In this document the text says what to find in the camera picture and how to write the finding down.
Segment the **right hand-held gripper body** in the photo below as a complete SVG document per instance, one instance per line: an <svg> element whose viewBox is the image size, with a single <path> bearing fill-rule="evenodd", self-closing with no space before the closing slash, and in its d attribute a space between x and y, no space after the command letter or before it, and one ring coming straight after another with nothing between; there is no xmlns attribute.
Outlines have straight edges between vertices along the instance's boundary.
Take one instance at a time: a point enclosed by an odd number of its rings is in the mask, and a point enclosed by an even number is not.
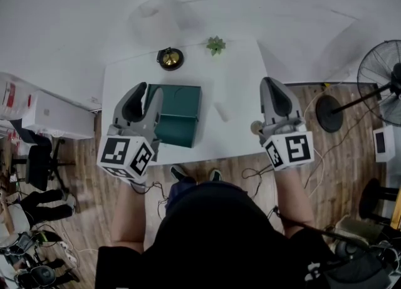
<svg viewBox="0 0 401 289"><path fill-rule="evenodd" d="M291 118L270 125L264 123L259 138L275 171L315 160L313 133L307 130L304 118Z"/></svg>

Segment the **dark green drawer box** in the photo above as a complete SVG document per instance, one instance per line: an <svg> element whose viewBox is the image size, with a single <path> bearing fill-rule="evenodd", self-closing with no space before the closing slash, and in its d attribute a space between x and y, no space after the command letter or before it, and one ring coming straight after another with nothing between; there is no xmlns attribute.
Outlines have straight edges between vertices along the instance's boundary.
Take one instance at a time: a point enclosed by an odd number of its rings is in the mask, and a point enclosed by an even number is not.
<svg viewBox="0 0 401 289"><path fill-rule="evenodd" d="M150 84L145 97L146 107L158 88L162 90L163 101L155 128L157 138L164 144L192 148L201 112L201 87Z"/></svg>

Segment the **white cylinder object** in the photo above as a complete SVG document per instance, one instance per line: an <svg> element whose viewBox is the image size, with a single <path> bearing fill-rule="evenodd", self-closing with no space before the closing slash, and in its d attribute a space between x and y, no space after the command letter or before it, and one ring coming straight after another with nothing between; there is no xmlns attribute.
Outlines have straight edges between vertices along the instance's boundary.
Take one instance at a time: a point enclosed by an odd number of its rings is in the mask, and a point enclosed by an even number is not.
<svg viewBox="0 0 401 289"><path fill-rule="evenodd" d="M232 109L227 102L214 102L214 108L223 122L227 123L232 120Z"/></svg>

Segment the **person's left forearm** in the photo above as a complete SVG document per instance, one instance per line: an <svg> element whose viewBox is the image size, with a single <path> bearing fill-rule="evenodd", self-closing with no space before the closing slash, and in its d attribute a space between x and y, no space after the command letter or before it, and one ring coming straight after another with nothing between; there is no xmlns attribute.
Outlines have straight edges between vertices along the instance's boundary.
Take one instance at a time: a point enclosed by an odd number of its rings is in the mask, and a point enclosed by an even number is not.
<svg viewBox="0 0 401 289"><path fill-rule="evenodd" d="M120 184L111 227L111 242L138 253L144 252L146 230L145 195Z"/></svg>

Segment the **white shade brass table lamp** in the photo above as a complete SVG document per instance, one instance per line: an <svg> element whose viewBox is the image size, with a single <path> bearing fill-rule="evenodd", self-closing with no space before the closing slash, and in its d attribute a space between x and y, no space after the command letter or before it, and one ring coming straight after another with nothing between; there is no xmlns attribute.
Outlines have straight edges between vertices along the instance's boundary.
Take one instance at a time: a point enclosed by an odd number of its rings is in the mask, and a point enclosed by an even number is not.
<svg viewBox="0 0 401 289"><path fill-rule="evenodd" d="M200 19L180 0L148 0L132 11L128 22L134 42L156 52L163 70L174 71L184 64L179 45L186 32L199 29Z"/></svg>

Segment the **person's left shoe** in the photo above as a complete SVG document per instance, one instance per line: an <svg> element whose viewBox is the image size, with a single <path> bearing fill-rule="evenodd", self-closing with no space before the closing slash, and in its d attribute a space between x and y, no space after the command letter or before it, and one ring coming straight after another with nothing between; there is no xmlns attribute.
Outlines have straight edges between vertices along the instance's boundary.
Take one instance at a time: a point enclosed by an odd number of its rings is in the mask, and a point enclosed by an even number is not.
<svg viewBox="0 0 401 289"><path fill-rule="evenodd" d="M170 173L177 182L181 181L182 179L188 176L186 171L180 165L177 164L170 166Z"/></svg>

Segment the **white water dispenser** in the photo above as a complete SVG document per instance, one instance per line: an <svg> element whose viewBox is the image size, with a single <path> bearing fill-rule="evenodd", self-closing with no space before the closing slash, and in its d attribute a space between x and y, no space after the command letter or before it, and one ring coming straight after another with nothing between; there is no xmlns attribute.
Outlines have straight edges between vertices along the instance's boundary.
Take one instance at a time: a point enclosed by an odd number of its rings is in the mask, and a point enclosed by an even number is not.
<svg viewBox="0 0 401 289"><path fill-rule="evenodd" d="M92 139L95 136L95 115L64 100L37 91L31 96L22 128L53 137Z"/></svg>

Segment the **person's blue trousers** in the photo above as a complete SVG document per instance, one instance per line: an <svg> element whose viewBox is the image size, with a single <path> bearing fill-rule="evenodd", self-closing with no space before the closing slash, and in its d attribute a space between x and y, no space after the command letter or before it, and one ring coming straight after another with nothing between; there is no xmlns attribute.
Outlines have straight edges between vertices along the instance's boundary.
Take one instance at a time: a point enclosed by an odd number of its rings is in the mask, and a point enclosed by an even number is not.
<svg viewBox="0 0 401 289"><path fill-rule="evenodd" d="M171 205L173 205L174 202L177 202L181 197L181 195L185 194L189 189L192 189L193 187L197 187L198 185L202 184L210 184L210 185L215 184L217 186L231 187L239 191L243 191L243 189L241 189L240 187L232 183L225 182L223 180L220 181L208 180L198 184L193 177L185 176L182 179L178 180L176 183L174 183L170 188L169 198L167 200L167 204L165 205L165 209L168 211L169 207L171 207Z"/></svg>

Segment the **small green plant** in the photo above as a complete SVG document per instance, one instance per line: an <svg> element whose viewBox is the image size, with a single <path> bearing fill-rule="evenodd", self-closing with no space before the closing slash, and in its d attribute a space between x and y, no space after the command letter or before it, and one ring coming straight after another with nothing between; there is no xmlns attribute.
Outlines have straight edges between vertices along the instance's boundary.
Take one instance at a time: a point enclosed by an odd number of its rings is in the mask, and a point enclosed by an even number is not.
<svg viewBox="0 0 401 289"><path fill-rule="evenodd" d="M212 56L216 54L221 54L224 49L226 49L226 43L224 40L218 36L210 37L207 40L206 48L210 51Z"/></svg>

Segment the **white device with dark screen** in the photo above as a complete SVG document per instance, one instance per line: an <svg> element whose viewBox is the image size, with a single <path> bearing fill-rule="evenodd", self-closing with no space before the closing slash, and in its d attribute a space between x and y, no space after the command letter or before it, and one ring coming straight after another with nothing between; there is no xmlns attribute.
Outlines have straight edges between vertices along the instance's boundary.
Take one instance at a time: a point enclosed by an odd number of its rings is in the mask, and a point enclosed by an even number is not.
<svg viewBox="0 0 401 289"><path fill-rule="evenodd" d="M401 127L386 125L373 131L375 160L387 163L401 155Z"/></svg>

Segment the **black standing fan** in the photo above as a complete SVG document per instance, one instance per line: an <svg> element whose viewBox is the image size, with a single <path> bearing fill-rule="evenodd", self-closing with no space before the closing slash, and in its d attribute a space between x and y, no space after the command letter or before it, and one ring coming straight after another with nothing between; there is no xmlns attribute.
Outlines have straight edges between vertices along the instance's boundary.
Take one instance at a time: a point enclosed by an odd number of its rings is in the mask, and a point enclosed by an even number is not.
<svg viewBox="0 0 401 289"><path fill-rule="evenodd" d="M344 105L331 95L318 99L315 114L323 130L339 131L345 110L358 104L385 124L401 127L401 39L384 41L364 56L357 70L357 89L360 97Z"/></svg>

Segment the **white power strip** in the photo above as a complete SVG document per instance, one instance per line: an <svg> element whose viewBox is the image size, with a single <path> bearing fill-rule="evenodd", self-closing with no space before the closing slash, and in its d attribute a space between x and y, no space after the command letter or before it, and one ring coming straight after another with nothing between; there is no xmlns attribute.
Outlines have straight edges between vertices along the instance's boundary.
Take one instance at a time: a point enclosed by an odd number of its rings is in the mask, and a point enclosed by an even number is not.
<svg viewBox="0 0 401 289"><path fill-rule="evenodd" d="M68 246L68 244L64 241L60 241L59 245L64 249L65 255L66 255L68 261L70 262L70 265L74 268L77 268L78 260L75 257L75 255L72 253L72 251L70 250L70 247Z"/></svg>

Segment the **clear water bottle red label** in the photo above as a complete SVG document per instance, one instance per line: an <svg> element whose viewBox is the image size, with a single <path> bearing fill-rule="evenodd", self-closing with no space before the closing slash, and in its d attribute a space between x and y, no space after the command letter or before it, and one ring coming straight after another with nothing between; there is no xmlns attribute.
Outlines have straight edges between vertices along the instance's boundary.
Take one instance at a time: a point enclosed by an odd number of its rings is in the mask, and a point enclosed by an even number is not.
<svg viewBox="0 0 401 289"><path fill-rule="evenodd" d="M12 74L0 71L0 119L19 120L29 111L38 87Z"/></svg>

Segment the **person's black shirt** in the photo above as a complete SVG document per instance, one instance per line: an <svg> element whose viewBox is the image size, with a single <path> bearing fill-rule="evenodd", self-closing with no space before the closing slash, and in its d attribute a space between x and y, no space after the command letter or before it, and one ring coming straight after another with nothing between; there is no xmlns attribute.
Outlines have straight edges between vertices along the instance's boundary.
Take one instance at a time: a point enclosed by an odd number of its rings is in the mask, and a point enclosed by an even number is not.
<svg viewBox="0 0 401 289"><path fill-rule="evenodd" d="M102 246L95 289L328 289L305 276L334 259L320 234L287 238L244 191L206 182L172 201L143 253Z"/></svg>

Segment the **yellow board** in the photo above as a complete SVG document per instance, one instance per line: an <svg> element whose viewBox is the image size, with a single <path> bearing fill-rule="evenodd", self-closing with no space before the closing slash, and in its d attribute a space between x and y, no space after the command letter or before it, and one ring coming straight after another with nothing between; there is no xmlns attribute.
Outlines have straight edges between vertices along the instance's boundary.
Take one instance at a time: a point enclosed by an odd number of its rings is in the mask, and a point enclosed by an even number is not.
<svg viewBox="0 0 401 289"><path fill-rule="evenodd" d="M390 220L390 227L401 231L401 188L398 190L395 207Z"/></svg>

